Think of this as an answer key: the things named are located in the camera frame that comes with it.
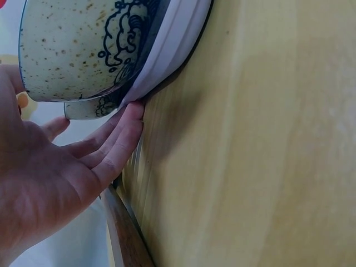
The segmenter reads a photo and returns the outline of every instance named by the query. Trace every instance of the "ceramic bowl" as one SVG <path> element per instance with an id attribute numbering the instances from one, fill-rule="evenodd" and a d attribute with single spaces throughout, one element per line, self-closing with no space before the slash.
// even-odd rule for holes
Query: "ceramic bowl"
<path id="1" fill-rule="evenodd" d="M 163 20 L 158 11 L 166 3 L 27 0 L 19 65 L 28 95 L 67 102 L 68 118 L 107 115 L 120 104 L 123 94 L 117 91 L 144 66 Z M 110 108 L 98 112 L 103 106 Z"/>

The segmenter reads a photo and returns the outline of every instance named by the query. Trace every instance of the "finger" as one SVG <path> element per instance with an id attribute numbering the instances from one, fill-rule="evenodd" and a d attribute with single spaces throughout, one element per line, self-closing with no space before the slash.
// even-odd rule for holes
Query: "finger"
<path id="1" fill-rule="evenodd" d="M 64 116 L 62 116 L 54 118 L 52 121 L 46 123 L 45 125 L 42 125 L 41 128 L 44 134 L 47 136 L 48 140 L 50 142 L 53 142 L 53 140 L 58 135 L 60 135 L 68 128 L 69 124 L 70 121 Z"/>
<path id="2" fill-rule="evenodd" d="M 113 130 L 103 145 L 95 152 L 83 157 L 81 161 L 90 169 L 97 166 L 110 152 L 117 141 L 122 129 L 132 121 L 141 121 L 144 115 L 144 107 L 138 103 L 131 103 L 127 106 L 117 127 Z"/>
<path id="3" fill-rule="evenodd" d="M 142 121 L 135 120 L 125 125 L 106 157 L 92 169 L 104 190 L 118 177 L 135 150 L 142 134 Z"/>
<path id="4" fill-rule="evenodd" d="M 124 111 L 124 108 L 120 109 L 98 130 L 87 136 L 83 141 L 66 145 L 64 146 L 64 148 L 77 159 L 80 159 L 98 150 L 102 146 L 102 144 L 104 144 L 105 140 L 109 137 L 112 131 L 115 129 Z"/>
<path id="5" fill-rule="evenodd" d="M 19 94 L 25 91 L 18 65 L 1 64 L 0 73 L 1 76 L 4 75 L 8 77 L 15 94 Z"/>

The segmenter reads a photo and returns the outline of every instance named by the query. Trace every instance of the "skin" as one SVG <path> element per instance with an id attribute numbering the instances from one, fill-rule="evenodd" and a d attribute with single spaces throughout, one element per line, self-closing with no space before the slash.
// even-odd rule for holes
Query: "skin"
<path id="1" fill-rule="evenodd" d="M 17 65 L 0 65 L 0 266 L 63 228 L 118 177 L 142 133 L 144 107 L 131 103 L 81 142 L 56 146 L 70 124 L 22 121 Z"/>

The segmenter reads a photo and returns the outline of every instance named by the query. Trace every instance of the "wooden table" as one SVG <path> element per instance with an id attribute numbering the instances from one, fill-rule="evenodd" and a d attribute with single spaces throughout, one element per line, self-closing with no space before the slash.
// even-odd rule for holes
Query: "wooden table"
<path id="1" fill-rule="evenodd" d="M 125 191 L 157 266 L 356 266 L 356 0 L 215 0 Z"/>

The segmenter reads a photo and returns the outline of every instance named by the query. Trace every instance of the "wood grain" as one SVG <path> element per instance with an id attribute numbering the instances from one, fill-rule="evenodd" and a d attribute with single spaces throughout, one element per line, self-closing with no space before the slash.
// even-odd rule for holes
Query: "wood grain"
<path id="1" fill-rule="evenodd" d="M 215 1 L 124 173 L 157 266 L 356 266 L 355 7 Z"/>
<path id="2" fill-rule="evenodd" d="M 102 194 L 115 267 L 154 267 L 129 213 L 112 186 Z"/>

